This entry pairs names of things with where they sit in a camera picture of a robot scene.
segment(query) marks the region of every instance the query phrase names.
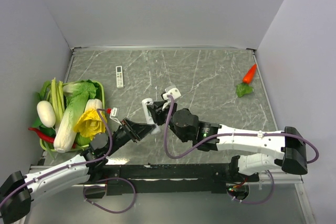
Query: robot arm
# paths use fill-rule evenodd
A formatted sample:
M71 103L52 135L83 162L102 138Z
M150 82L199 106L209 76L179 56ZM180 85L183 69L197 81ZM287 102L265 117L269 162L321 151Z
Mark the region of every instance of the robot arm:
M161 95L161 102L147 102L147 109L151 116L146 117L148 122L162 125L165 123L172 96L174 101L181 97L176 86L165 89ZM192 141L193 145L203 139L218 135L197 147L201 151L239 150L254 152L249 156L233 157L231 167L244 175L262 172L268 169L281 168L290 174L304 175L307 170L306 144L294 137L281 135L289 133L301 136L294 127L285 127L284 131L262 132L235 129L222 124L203 122L193 115L189 109L177 110L174 103L169 129L182 141Z
M147 124L134 123L127 118L122 120L122 125L112 136L113 144L110 153L108 153L109 139L105 134L99 134L95 136L87 150L60 165L25 176L21 172L11 174L0 187L0 212L4 223L21 219L29 213L31 206L72 185L87 181L94 183L100 179L102 167L107 163L107 159L87 164L85 162L99 159L104 155L112 155L129 140L138 142L149 133L159 132L158 125L165 123L168 110L172 105L170 95L174 100L181 97L179 90L175 86L170 86L162 94L163 101L153 102L151 99L143 101ZM306 146L296 138L270 137L265 132L238 130L221 124L199 121L198 116L191 114L189 109L177 110L176 103L172 106L173 114L168 122L169 128L182 142L192 141L193 145L196 145L206 137L226 133L226 136L215 137L201 144L197 149L201 151L241 150L256 153L233 157L229 171L225 171L230 175L243 174L247 177L280 167L287 173L300 175L307 173ZM299 135L292 127L286 127L284 132ZM250 133L257 135L239 135Z

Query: white remote control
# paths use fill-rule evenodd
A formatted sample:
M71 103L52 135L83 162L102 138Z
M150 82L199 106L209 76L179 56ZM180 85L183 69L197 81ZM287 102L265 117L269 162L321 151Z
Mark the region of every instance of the white remote control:
M117 88L123 88L124 87L124 79L122 74L122 66L116 66L115 67L115 75L117 77Z

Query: cable clip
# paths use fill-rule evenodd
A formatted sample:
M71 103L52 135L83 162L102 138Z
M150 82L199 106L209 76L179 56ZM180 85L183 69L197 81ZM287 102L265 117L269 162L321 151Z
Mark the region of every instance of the cable clip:
M259 137L259 138L263 138L263 137L264 137L264 133L263 133L262 131L259 131L259 132L258 132L258 137Z
M232 142L235 141L235 131L236 131L236 129L233 129L233 132L232 132Z

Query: orange carrot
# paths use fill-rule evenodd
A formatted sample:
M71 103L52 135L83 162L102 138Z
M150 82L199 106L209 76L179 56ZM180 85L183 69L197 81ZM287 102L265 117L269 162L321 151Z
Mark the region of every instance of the orange carrot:
M250 68L250 70L247 72L247 74L244 76L243 82L247 83L247 84L250 84L252 82L252 80L253 80L253 76L256 73L256 70L257 70L257 64L254 64Z

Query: marble tabletop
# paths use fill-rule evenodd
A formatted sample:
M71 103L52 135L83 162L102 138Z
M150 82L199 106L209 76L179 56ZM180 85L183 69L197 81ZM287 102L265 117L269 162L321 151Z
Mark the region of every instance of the marble tabletop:
M74 52L68 81L91 79L102 83L105 107L120 108L118 118L128 117L145 123L141 101L161 100L161 93L175 84L182 97L178 109L189 108L202 121L225 124L247 130L276 129L258 72L250 84L252 94L238 98L235 85L255 63L251 50L240 49L167 49L167 50L88 50ZM124 88L117 89L116 66L122 65ZM109 120L113 130L117 124ZM173 155L190 148L169 132L169 150ZM161 133L148 135L139 143L130 141L109 157L109 164L196 164L229 163L232 156L247 152L229 150L202 152L195 150L181 159L170 159L163 148ZM45 165L56 165L74 153L46 157Z

